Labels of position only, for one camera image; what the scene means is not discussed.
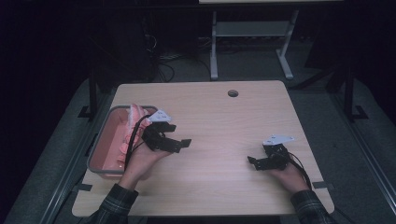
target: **dark background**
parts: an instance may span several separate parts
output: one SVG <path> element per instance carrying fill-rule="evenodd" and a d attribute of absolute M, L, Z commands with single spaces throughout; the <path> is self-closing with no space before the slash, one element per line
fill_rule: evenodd
<path fill-rule="evenodd" d="M 326 69 L 346 54 L 352 55 L 357 78 L 371 89 L 377 102 L 396 123 L 396 74 L 392 69 L 396 63 L 396 41 L 392 35 L 396 18 L 390 1 L 375 1 L 373 5 L 369 2 L 350 1 L 348 7 L 320 17 L 323 20 L 320 24 L 312 20 L 309 13 L 301 13 L 297 24 L 303 25 L 296 27 L 294 38 L 316 37 L 307 62 L 311 67 Z M 172 46 L 190 42 L 198 35 L 209 36 L 210 23 L 206 26 L 200 22 L 211 22 L 210 15 L 193 12 L 166 17 L 160 13 L 157 20 L 163 24 L 148 27 Z M 115 46 L 127 41 L 126 38 L 116 43 L 108 32 L 114 23 L 108 25 L 104 18 L 110 16 L 79 7 L 73 1 L 4 0 L 0 3 L 0 222 L 18 197 L 74 92 L 95 65 L 92 55 L 98 49 L 90 46 L 87 35 L 108 35 L 108 39 L 100 41 L 115 51 Z M 198 28 L 191 29 L 189 24 Z M 148 57 L 144 49 L 138 50 L 142 58 Z M 110 79 L 114 81 L 111 86 L 117 86 L 118 82 L 149 81 L 146 77 L 154 76 L 128 73 L 106 56 L 100 60 L 112 64 L 107 68 L 111 70 L 109 73 L 126 74 L 116 81 Z M 150 60 L 144 62 L 148 62 L 146 68 L 155 67 Z"/>

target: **pink tray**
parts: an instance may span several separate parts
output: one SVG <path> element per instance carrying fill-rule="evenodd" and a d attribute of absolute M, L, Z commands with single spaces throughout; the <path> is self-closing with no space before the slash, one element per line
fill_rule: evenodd
<path fill-rule="evenodd" d="M 154 106 L 142 107 L 150 114 L 157 110 Z M 119 177 L 124 173 L 123 164 L 117 161 L 117 157 L 121 154 L 129 108 L 128 105 L 116 106 L 108 112 L 88 158 L 88 169 L 103 178 Z"/>

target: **wooden table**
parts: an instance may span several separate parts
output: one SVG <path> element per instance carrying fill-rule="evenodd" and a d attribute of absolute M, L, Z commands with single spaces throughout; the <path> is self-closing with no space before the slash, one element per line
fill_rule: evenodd
<path fill-rule="evenodd" d="M 238 91 L 230 97 L 228 91 Z M 323 178 L 284 84 L 280 81 L 191 82 L 119 86 L 116 105 L 154 105 L 177 125 L 167 136 L 191 138 L 190 147 L 161 160 L 152 177 L 139 182 L 131 216 L 228 216 L 293 214 L 290 195 L 247 156 L 265 157 L 262 141 L 271 134 L 293 136 L 285 147 L 304 164 L 312 182 Z M 87 170 L 73 214 L 98 209 L 117 180 Z M 314 189 L 328 212 L 327 189 Z"/>

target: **table leg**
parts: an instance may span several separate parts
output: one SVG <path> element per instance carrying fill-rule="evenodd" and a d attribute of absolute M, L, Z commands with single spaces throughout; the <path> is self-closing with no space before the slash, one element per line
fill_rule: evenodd
<path fill-rule="evenodd" d="M 282 49 L 276 50 L 276 56 L 279 59 L 280 65 L 282 66 L 283 73 L 287 79 L 293 79 L 293 73 L 290 70 L 288 61 L 286 60 L 286 51 L 289 46 L 289 42 L 291 40 L 291 35 L 293 34 L 294 26 L 297 21 L 299 10 L 295 10 L 291 15 L 288 30 L 285 34 L 285 43 L 283 44 Z"/>

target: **metal frame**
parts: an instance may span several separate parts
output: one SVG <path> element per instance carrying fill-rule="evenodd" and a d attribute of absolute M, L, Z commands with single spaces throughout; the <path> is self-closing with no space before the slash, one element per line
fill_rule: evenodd
<path fill-rule="evenodd" d="M 213 12 L 212 21 L 212 50 L 210 52 L 210 79 L 218 80 L 218 60 L 216 56 L 217 36 L 285 36 L 285 43 L 276 50 L 283 73 L 287 79 L 293 79 L 286 59 L 286 51 L 293 34 L 299 10 L 294 10 L 289 21 L 217 21 L 217 13 Z"/>

